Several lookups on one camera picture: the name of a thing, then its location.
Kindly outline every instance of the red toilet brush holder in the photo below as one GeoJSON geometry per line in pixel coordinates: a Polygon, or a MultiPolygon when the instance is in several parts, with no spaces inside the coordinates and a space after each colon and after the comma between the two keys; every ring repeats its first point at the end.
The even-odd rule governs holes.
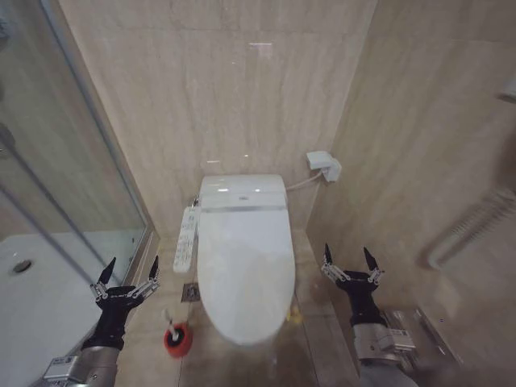
{"type": "Polygon", "coordinates": [[[192,347],[192,331],[186,322],[174,324],[174,332],[166,330],[163,337],[164,347],[174,358],[183,357],[192,347]]]}

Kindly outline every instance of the floor drain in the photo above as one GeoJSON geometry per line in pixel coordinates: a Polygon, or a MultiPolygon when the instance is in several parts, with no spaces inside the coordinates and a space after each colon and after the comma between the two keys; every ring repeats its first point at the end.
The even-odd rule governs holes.
{"type": "Polygon", "coordinates": [[[200,300],[201,294],[199,293],[199,284],[197,282],[183,285],[183,295],[181,296],[181,302],[195,302],[200,300]]]}
{"type": "Polygon", "coordinates": [[[13,267],[13,272],[15,272],[16,274],[20,274],[20,273],[23,273],[24,271],[28,270],[31,266],[32,266],[31,260],[23,260],[21,262],[18,262],[13,267]]]}

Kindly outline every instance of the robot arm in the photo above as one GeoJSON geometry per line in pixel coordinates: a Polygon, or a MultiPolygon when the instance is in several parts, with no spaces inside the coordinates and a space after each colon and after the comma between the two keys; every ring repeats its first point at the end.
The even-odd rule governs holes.
{"type": "Polygon", "coordinates": [[[123,349],[123,335],[129,312],[153,294],[158,287],[158,257],[148,279],[137,286],[107,288],[116,258],[102,271],[90,288],[102,310],[94,333],[82,344],[78,356],[52,359],[43,379],[45,386],[112,387],[116,361],[123,349]]]}
{"type": "Polygon", "coordinates": [[[361,362],[398,362],[398,351],[414,349],[408,332],[393,330],[381,316],[372,293],[378,288],[383,271],[367,248],[364,255],[370,273],[341,270],[333,265],[330,248],[325,245],[321,270],[340,289],[346,292],[352,307],[350,324],[355,334],[355,350],[361,362]]]}

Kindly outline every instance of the white shower base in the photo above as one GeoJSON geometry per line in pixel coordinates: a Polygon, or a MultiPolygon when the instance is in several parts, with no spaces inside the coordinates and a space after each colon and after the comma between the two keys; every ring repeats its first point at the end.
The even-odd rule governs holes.
{"type": "MultiPolygon", "coordinates": [[[[86,232],[105,261],[117,256],[120,279],[142,230],[86,232]]],[[[52,236],[94,279],[103,267],[72,233],[52,236]]],[[[2,386],[25,387],[43,375],[53,357],[73,349],[100,310],[89,284],[40,235],[13,235],[0,243],[0,375],[2,386]],[[22,260],[32,266],[14,274],[22,260]]]]}

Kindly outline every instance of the shower enclosure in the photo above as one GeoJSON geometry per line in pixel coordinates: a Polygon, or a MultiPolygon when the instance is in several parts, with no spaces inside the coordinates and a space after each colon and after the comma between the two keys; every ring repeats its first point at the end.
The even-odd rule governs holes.
{"type": "Polygon", "coordinates": [[[149,233],[110,133],[81,87],[51,2],[0,1],[0,375],[37,382],[100,315],[149,233]]]}

